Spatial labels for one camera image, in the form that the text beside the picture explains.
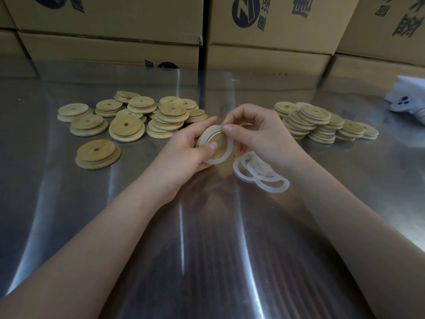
fingernail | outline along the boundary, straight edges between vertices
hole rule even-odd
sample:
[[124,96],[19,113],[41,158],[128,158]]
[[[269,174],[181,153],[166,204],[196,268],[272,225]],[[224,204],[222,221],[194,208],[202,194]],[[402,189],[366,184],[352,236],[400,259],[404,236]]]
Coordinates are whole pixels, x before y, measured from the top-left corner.
[[212,150],[217,149],[217,147],[218,147],[217,142],[210,143],[210,148],[211,148]]
[[232,131],[232,127],[231,127],[231,125],[230,125],[230,124],[223,125],[223,126],[221,127],[221,129],[222,129],[225,133],[230,133],[230,132]]

forearm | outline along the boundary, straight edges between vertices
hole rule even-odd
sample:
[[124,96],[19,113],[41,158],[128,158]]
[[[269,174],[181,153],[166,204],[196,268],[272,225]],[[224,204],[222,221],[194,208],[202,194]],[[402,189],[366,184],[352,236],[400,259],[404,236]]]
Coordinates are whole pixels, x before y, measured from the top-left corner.
[[308,155],[280,170],[350,269],[379,318],[425,312],[425,254]]
[[142,175],[0,304],[5,318],[97,318],[160,204]]

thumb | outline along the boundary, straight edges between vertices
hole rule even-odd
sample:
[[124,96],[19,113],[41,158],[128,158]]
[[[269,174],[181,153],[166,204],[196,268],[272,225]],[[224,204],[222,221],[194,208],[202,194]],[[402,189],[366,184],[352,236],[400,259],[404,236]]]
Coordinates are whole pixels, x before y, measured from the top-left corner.
[[208,158],[211,158],[211,156],[217,150],[217,147],[218,147],[218,144],[216,142],[212,142],[212,143],[201,145],[198,148],[194,148],[198,157],[198,163],[201,163],[202,161]]
[[243,144],[246,144],[249,147],[252,146],[254,131],[247,130],[242,126],[235,124],[225,124],[223,125],[222,130],[224,133],[226,133],[226,135],[230,136],[231,138],[242,142]]

metal table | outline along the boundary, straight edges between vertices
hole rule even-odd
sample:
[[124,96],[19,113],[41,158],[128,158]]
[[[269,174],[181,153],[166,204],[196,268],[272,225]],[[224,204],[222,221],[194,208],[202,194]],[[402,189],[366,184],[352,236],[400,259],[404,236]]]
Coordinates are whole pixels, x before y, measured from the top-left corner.
[[[79,146],[111,138],[108,132],[72,135],[69,124],[57,120],[57,109],[72,102],[94,108],[118,90],[156,101],[194,99],[219,122],[243,102],[272,108],[277,101],[307,101],[374,125],[380,136],[372,142],[326,146],[306,138],[300,145],[425,250],[425,128],[409,115],[388,112],[371,85],[363,94],[359,81],[342,87],[341,80],[306,76],[71,62],[31,63],[34,73],[27,65],[8,61],[7,67],[19,69],[0,74],[2,296],[135,180],[167,142],[144,135],[118,143],[122,157],[108,168],[77,167]],[[157,212],[100,317],[373,318],[295,190],[269,194],[244,183],[233,175],[232,161],[196,174]]]

person's left hand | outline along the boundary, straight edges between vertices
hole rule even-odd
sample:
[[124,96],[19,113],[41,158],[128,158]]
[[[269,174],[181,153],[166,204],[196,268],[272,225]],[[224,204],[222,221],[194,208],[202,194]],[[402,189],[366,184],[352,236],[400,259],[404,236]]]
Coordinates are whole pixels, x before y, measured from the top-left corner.
[[217,150],[217,143],[205,144],[199,148],[193,146],[195,139],[216,122],[217,117],[210,117],[174,133],[142,174],[142,177],[146,177],[145,180],[155,187],[156,193],[164,204],[173,200],[180,187],[196,171],[210,166],[203,161],[214,154]]

